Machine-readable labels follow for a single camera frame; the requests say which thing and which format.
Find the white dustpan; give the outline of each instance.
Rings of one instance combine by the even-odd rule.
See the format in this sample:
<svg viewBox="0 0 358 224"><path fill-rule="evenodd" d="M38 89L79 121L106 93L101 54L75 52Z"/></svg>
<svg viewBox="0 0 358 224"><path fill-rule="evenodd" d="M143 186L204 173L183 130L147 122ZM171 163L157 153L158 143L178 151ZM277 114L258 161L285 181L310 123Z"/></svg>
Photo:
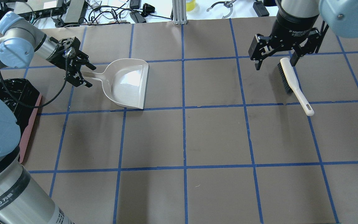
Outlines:
<svg viewBox="0 0 358 224"><path fill-rule="evenodd" d="M143 109L149 65L141 59L124 58L110 63L104 72L81 71L82 76L99 80L105 95L119 106Z"/></svg>

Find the yellow container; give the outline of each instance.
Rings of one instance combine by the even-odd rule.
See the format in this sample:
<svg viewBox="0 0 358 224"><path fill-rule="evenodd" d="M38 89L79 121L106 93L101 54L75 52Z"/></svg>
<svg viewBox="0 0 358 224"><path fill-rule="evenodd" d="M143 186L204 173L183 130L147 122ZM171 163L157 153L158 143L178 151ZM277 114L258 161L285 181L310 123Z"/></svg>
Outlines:
<svg viewBox="0 0 358 224"><path fill-rule="evenodd" d="M186 11L190 12L196 7L196 0L186 0Z"/></svg>

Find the metal post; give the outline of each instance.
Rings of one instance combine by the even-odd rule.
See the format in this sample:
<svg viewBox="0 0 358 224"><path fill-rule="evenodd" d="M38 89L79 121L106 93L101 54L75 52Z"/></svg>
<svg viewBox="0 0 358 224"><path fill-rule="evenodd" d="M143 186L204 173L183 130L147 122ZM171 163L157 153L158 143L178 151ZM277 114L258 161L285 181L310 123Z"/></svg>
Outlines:
<svg viewBox="0 0 358 224"><path fill-rule="evenodd" d="M173 24L187 24L186 0L172 0Z"/></svg>

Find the robotic arm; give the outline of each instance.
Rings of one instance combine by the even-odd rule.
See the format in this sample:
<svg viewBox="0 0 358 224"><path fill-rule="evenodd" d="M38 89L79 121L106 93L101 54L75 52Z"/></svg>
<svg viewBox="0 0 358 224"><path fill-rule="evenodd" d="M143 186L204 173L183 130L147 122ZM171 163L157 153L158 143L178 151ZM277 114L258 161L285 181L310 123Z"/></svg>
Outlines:
<svg viewBox="0 0 358 224"><path fill-rule="evenodd" d="M0 68L25 68L35 52L56 67L67 70L65 79L75 87L82 84L91 87L81 75L81 65L91 70L96 67L89 62L88 55L79 50L80 45L76 37L60 41L49 37L13 12L8 12L0 21Z"/></svg>
<svg viewBox="0 0 358 224"><path fill-rule="evenodd" d="M358 0L276 0L279 8L269 36L256 34L248 53L259 70L265 58L279 51L294 50L291 65L305 54L318 53L328 25L341 37L358 37ZM313 28L321 14L324 23Z"/></svg>

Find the brush handle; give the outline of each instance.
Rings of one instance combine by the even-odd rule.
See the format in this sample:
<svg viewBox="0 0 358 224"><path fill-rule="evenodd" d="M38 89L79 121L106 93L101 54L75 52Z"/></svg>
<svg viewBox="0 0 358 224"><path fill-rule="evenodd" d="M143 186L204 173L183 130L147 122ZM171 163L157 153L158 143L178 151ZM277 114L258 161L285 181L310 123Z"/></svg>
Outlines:
<svg viewBox="0 0 358 224"><path fill-rule="evenodd" d="M314 110L313 108L310 106L309 101L307 101L306 97L303 95L302 91L297 88L297 89L293 89L296 97L299 100L299 103L301 104L303 110L305 111L307 116L313 116L314 115Z"/></svg>

